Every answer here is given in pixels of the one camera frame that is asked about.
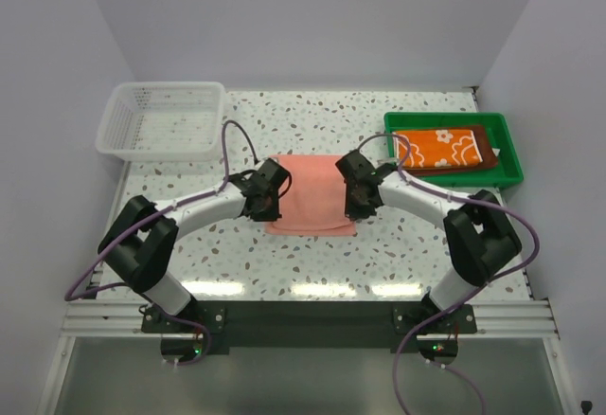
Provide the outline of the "peach pink towel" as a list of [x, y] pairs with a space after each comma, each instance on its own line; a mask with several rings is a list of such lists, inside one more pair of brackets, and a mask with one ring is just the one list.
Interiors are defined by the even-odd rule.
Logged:
[[338, 155], [282, 154], [277, 162], [292, 176], [279, 200], [281, 217], [265, 226], [277, 236], [353, 236], [356, 225], [345, 215], [346, 184], [336, 168]]

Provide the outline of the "orange patterned cream towel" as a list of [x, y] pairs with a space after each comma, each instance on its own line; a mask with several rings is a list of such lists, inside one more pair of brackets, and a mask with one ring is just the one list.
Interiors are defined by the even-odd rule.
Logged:
[[411, 170], [458, 169], [484, 162], [471, 129], [426, 129], [396, 131], [396, 156]]

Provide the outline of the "brown towel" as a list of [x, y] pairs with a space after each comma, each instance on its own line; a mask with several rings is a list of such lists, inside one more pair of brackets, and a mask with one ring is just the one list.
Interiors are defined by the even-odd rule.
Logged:
[[[423, 176], [423, 175], [441, 175], [447, 173], [459, 173], [459, 172], [470, 172], [470, 171], [484, 171], [493, 169], [498, 165], [498, 153], [499, 151], [495, 151], [488, 137], [488, 133], [486, 129], [481, 125], [470, 125], [469, 127], [450, 127], [456, 129], [471, 129], [474, 132], [475, 137], [478, 140], [480, 151], [484, 156], [484, 162], [479, 166], [471, 167], [471, 168], [458, 168], [458, 169], [429, 169], [429, 170], [411, 170], [406, 169], [406, 171], [414, 174], [415, 176]], [[430, 129], [450, 129], [450, 128], [430, 128]]]

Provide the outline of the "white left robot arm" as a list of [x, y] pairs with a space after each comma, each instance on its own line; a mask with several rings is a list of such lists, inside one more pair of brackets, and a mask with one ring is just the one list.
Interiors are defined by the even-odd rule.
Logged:
[[292, 175], [274, 159], [229, 175], [217, 188], [190, 197], [152, 202], [130, 199], [98, 246], [98, 255], [132, 291], [152, 302], [175, 332], [202, 321], [196, 298], [169, 273], [175, 244], [205, 226], [246, 217], [273, 222], [281, 217], [280, 190]]

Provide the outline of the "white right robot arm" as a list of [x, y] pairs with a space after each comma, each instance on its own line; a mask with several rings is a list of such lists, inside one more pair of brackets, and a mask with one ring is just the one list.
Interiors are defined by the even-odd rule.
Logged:
[[335, 163], [346, 185], [345, 216], [353, 221], [381, 207], [411, 213], [443, 230], [452, 268], [420, 302], [418, 319], [443, 332], [455, 322], [463, 299], [485, 285], [522, 250], [505, 209], [482, 189], [451, 192], [426, 183], [394, 164], [374, 166], [358, 150]]

